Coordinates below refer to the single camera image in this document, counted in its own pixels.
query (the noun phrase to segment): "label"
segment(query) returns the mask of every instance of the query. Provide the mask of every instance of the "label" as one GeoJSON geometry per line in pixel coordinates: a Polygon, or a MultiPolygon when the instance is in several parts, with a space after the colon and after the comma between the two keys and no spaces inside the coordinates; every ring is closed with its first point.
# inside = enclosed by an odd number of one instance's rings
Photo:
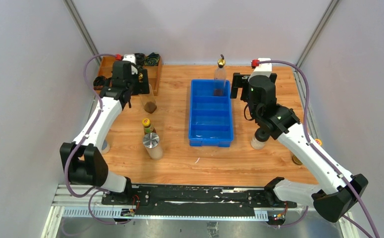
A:
{"type": "Polygon", "coordinates": [[[150,127],[148,127],[148,128],[144,127],[145,133],[151,133],[151,132],[153,132],[153,130],[154,130],[154,127],[152,125],[150,125],[150,127]]]}

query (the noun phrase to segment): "gray wall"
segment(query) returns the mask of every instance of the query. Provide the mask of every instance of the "gray wall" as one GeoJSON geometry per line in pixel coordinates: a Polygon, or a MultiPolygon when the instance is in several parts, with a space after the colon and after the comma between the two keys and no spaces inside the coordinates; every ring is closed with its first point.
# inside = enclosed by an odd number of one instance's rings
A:
{"type": "Polygon", "coordinates": [[[384,1],[341,1],[303,70],[324,147],[367,177],[362,198],[384,237],[384,1]]]}
{"type": "Polygon", "coordinates": [[[41,235],[63,178],[59,147],[91,106],[90,56],[62,1],[0,0],[0,237],[41,235]]]}
{"type": "Polygon", "coordinates": [[[100,53],[165,63],[296,62],[330,0],[74,0],[100,53]]]}

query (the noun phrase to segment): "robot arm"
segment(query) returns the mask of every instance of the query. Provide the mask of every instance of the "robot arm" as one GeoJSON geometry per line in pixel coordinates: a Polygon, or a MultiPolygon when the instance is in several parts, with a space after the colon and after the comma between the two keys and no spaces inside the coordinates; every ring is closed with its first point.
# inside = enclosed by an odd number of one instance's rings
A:
{"type": "MultiPolygon", "coordinates": [[[[259,58],[253,62],[265,60],[270,59],[259,58]]],[[[310,185],[275,178],[267,184],[265,190],[274,195],[275,201],[293,201],[314,206],[326,220],[336,222],[356,203],[354,195],[341,178],[350,181],[360,196],[368,184],[367,179],[362,174],[353,176],[320,145],[314,143],[329,161],[339,167],[341,174],[338,175],[307,141],[303,125],[294,111],[276,103],[276,74],[272,73],[272,64],[252,63],[252,66],[255,70],[251,75],[234,74],[230,97],[236,98],[237,89],[243,88],[241,100],[247,102],[255,123],[296,155],[319,183],[310,185]]]]}
{"type": "Polygon", "coordinates": [[[102,106],[97,104],[87,124],[72,143],[63,143],[60,147],[63,168],[70,160],[68,179],[71,183],[97,186],[120,193],[120,200],[131,197],[132,184],[129,178],[109,171],[101,152],[114,120],[126,104],[131,107],[131,95],[149,93],[147,70],[138,69],[135,60],[134,55],[124,55],[123,60],[114,62],[111,87],[106,86],[100,92],[102,106]],[[87,134],[92,124],[94,127],[87,134]],[[77,146],[73,158],[69,158],[77,146]]]}

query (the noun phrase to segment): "silver metal floor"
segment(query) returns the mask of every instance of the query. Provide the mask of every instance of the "silver metal floor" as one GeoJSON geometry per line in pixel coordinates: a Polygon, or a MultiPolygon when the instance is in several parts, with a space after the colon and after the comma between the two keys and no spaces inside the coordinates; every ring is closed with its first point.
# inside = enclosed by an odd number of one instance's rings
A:
{"type": "MultiPolygon", "coordinates": [[[[299,217],[296,211],[289,211],[287,223],[299,217]]],[[[69,234],[80,232],[93,223],[76,236],[83,238],[344,238],[339,223],[330,223],[314,211],[299,224],[279,230],[267,227],[266,223],[237,221],[132,220],[126,225],[112,226],[92,218],[66,218],[64,223],[69,234]]],[[[67,236],[59,229],[56,237],[67,236]]]]}

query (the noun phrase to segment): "metal lid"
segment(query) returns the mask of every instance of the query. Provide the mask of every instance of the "metal lid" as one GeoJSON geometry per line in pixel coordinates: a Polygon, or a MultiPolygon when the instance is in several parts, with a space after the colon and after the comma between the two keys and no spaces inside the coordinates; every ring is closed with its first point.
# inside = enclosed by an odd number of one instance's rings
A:
{"type": "Polygon", "coordinates": [[[142,143],[147,148],[155,148],[160,142],[160,137],[156,133],[148,133],[142,139],[142,143]]]}

